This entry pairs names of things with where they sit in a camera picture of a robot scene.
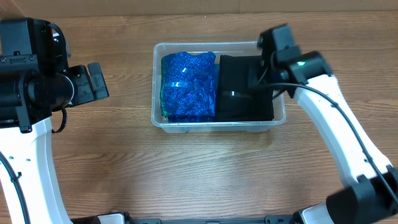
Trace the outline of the blue sequin cloth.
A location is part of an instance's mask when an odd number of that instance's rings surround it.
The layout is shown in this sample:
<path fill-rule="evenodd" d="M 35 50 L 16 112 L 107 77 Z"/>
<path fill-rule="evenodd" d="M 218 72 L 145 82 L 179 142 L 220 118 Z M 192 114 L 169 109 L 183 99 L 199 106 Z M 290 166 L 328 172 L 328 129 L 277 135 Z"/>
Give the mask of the blue sequin cloth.
<path fill-rule="evenodd" d="M 215 118 L 213 52 L 168 54 L 161 60 L 160 107 L 170 123 L 203 123 Z"/>

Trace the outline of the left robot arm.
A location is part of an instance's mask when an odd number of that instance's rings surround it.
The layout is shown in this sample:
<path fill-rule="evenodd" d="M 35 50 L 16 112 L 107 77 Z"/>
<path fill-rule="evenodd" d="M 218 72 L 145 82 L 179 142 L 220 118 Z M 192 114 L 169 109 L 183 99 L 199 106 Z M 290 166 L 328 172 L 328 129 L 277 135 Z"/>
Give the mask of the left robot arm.
<path fill-rule="evenodd" d="M 56 111 L 109 96 L 98 63 L 68 65 L 49 21 L 1 21 L 1 187 L 13 223 L 70 223 L 52 155 Z"/>

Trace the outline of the blue denim jeans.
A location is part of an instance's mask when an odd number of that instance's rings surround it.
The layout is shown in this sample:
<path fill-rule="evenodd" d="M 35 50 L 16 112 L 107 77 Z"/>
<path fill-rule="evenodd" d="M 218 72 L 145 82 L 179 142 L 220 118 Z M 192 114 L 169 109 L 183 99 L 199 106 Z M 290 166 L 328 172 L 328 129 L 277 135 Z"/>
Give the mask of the blue denim jeans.
<path fill-rule="evenodd" d="M 214 76 L 215 94 L 217 94 L 218 87 L 219 87 L 219 80 L 220 80 L 220 65 L 219 64 L 214 65 L 213 76 Z"/>

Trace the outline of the large black garment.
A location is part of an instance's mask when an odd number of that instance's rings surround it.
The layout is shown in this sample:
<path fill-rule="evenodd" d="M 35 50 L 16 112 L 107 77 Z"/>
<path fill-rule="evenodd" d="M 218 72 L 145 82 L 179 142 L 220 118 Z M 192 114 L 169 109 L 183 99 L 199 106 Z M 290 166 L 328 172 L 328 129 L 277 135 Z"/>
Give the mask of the large black garment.
<path fill-rule="evenodd" d="M 261 56 L 220 56 L 215 121 L 271 121 L 271 91 L 254 91 L 262 71 Z"/>

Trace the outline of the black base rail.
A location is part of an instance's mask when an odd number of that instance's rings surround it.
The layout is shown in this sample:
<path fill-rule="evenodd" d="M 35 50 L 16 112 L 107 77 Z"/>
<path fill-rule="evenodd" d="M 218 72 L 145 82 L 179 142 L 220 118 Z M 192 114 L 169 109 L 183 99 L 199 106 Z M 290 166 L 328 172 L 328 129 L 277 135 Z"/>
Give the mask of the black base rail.
<path fill-rule="evenodd" d="M 267 215 L 264 218 L 222 218 L 161 220 L 159 218 L 134 219 L 128 212 L 115 212 L 90 217 L 73 218 L 72 224 L 294 224 L 293 215 Z"/>

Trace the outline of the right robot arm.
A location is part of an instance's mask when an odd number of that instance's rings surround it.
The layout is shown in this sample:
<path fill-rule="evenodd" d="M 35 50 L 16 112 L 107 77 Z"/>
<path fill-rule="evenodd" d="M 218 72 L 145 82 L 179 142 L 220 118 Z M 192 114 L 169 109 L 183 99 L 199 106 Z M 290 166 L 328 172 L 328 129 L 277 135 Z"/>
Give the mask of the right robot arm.
<path fill-rule="evenodd" d="M 295 212 L 292 223 L 375 223 L 397 215 L 397 169 L 370 140 L 318 51 L 302 53 L 289 25 L 259 36 L 258 90 L 288 92 L 312 119 L 338 168 L 342 190 Z"/>

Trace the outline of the clear plastic storage bin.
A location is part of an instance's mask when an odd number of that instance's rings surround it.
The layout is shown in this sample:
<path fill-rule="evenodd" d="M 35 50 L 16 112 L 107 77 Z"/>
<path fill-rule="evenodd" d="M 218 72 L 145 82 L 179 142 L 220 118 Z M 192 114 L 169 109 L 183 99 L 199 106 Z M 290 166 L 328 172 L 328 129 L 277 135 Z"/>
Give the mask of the clear plastic storage bin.
<path fill-rule="evenodd" d="M 192 55 L 214 52 L 215 62 L 220 61 L 221 55 L 251 56 L 259 55 L 256 41 L 249 42 L 161 42 L 153 49 L 152 76 L 152 109 L 151 121 L 158 128 L 169 134 L 218 132 L 218 131 L 247 131 L 265 132 L 286 120 L 285 101 L 280 95 L 273 100 L 274 119 L 272 121 L 242 121 L 242 122 L 209 122 L 209 123 L 169 123 L 161 113 L 161 59 L 169 54 L 187 52 Z"/>

